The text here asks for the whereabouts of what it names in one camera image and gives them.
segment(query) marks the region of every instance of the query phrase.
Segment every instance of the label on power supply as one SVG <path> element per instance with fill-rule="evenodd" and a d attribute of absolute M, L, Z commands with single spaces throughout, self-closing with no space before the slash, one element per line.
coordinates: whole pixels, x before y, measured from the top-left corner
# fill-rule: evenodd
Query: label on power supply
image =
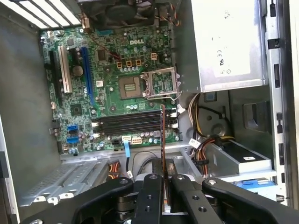
<path fill-rule="evenodd" d="M 252 20 L 246 19 L 239 0 L 213 0 L 213 25 L 211 30 L 213 68 L 216 77 L 237 76 L 250 73 L 250 28 Z"/>

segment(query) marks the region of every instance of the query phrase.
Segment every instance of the ce marking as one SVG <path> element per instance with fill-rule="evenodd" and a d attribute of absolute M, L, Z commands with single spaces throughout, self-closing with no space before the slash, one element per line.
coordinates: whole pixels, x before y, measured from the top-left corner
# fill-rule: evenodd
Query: ce marking
<path fill-rule="evenodd" d="M 217 54 L 218 54 L 217 57 L 222 57 L 222 51 L 221 50 L 218 50 Z"/>

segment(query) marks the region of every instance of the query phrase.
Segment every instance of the black cable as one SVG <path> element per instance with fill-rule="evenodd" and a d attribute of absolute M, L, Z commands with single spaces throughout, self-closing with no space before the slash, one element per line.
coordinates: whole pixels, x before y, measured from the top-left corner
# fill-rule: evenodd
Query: black cable
<path fill-rule="evenodd" d="M 133 177 L 134 177 L 134 161 L 135 161 L 135 157 L 136 157 L 139 153 L 151 153 L 151 154 L 153 154 L 155 157 L 157 157 L 156 154 L 154 154 L 153 152 L 150 152 L 150 151 L 141 151 L 141 152 L 136 153 L 136 154 L 133 156 L 133 162 L 132 162 L 132 175 L 133 175 Z"/>
<path fill-rule="evenodd" d="M 156 157 L 150 157 L 150 158 L 148 158 L 147 160 L 145 160 L 145 161 L 143 162 L 143 164 L 140 166 L 137 175 L 141 174 L 142 171 L 145 169 L 145 166 L 148 165 L 149 163 L 151 163 L 151 162 L 152 162 L 153 160 L 155 160 L 155 159 L 156 159 Z"/>
<path fill-rule="evenodd" d="M 127 157 L 127 161 L 126 161 L 126 172 L 129 171 L 129 162 L 130 162 L 130 157 Z"/>

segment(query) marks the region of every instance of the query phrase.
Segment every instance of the green motherboard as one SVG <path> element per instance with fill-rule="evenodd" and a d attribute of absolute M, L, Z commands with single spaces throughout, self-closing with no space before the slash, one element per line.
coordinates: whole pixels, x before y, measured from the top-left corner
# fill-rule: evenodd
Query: green motherboard
<path fill-rule="evenodd" d="M 41 42 L 53 110 L 50 132 L 57 138 L 60 153 L 121 150 L 124 140 L 132 147 L 160 144 L 157 129 L 144 124 L 140 124 L 144 129 L 136 129 L 132 122 L 149 114 L 156 118 L 161 104 L 171 111 L 167 116 L 173 117 L 176 103 L 147 100 L 142 94 L 146 85 L 140 79 L 143 72 L 173 67 L 168 25 L 91 33 L 81 27 L 66 28 L 42 32 Z M 70 74 L 67 92 L 61 71 L 65 64 L 59 60 L 61 47 L 66 49 Z M 169 74 L 154 76 L 153 87 L 157 93 L 170 91 Z M 126 126 L 125 119 L 132 124 Z M 121 120 L 120 131 L 117 122 Z M 103 121 L 110 123 L 100 127 Z M 179 140 L 175 123 L 166 128 L 166 142 Z"/>

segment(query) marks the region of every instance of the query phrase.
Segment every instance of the screw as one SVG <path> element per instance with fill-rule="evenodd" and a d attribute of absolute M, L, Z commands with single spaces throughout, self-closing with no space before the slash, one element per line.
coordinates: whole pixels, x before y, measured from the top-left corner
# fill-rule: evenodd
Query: screw
<path fill-rule="evenodd" d="M 126 184 L 126 183 L 128 183 L 128 181 L 127 181 L 126 179 L 122 179 L 122 180 L 120 181 L 120 183 L 121 183 L 121 184 Z"/>
<path fill-rule="evenodd" d="M 211 185 L 215 185 L 215 184 L 217 184 L 217 182 L 214 181 L 214 180 L 209 180 L 208 183 L 211 184 Z"/>
<path fill-rule="evenodd" d="M 43 221 L 40 219 L 32 221 L 30 224 L 43 224 Z"/>
<path fill-rule="evenodd" d="M 178 175 L 177 178 L 178 178 L 179 180 L 183 180 L 183 179 L 185 179 L 185 177 L 184 177 L 183 175 Z"/>
<path fill-rule="evenodd" d="M 150 179 L 157 179 L 158 177 L 156 175 L 152 175 L 149 177 Z"/>

